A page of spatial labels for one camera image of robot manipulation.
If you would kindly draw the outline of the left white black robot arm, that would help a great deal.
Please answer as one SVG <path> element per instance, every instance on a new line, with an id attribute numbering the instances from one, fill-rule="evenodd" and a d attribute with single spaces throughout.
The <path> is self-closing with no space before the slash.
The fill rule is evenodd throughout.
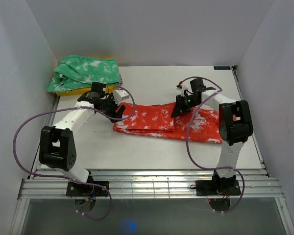
<path id="1" fill-rule="evenodd" d="M 73 110 L 53 126 L 41 130 L 40 163 L 78 180 L 77 190 L 82 195 L 90 195 L 94 183 L 89 180 L 90 172 L 76 162 L 74 134 L 98 111 L 109 116 L 111 122 L 117 122 L 125 111 L 122 102 L 128 98 L 130 95 L 125 90 L 117 88 L 107 93 L 106 85 L 93 82 L 91 89 L 77 99 Z"/>

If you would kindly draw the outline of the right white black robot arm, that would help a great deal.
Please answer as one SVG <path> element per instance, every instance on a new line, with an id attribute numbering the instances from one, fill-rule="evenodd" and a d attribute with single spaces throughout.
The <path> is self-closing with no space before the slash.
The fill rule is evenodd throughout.
<path id="1" fill-rule="evenodd" d="M 253 124 L 249 104 L 246 100 L 233 100 L 221 94 L 222 88 L 214 84 L 204 85 L 206 78 L 188 77 L 191 87 L 187 88 L 180 81 L 176 86 L 180 94 L 176 96 L 172 118 L 180 117 L 195 108 L 195 114 L 202 105 L 217 111 L 219 117 L 219 135 L 222 140 L 219 162 L 211 180 L 199 180 L 195 183 L 197 195 L 241 195 L 236 174 L 236 166 L 240 151 L 248 138 L 253 134 Z"/>

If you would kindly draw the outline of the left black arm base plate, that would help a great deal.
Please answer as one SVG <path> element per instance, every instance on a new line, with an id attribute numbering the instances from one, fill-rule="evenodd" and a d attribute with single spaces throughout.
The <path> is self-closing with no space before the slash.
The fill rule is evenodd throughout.
<path id="1" fill-rule="evenodd" d="M 90 196 L 108 196 L 108 192 L 101 187 L 94 187 L 85 184 L 68 182 L 66 196 L 70 197 L 90 197 Z"/>

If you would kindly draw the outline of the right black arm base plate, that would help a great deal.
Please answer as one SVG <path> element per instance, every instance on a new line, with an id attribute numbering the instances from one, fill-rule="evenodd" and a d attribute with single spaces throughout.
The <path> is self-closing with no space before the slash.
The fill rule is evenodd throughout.
<path id="1" fill-rule="evenodd" d="M 198 180 L 195 181 L 195 189 L 197 196 L 240 196 L 241 189 L 238 180 L 229 186 L 214 186 L 212 180 Z"/>

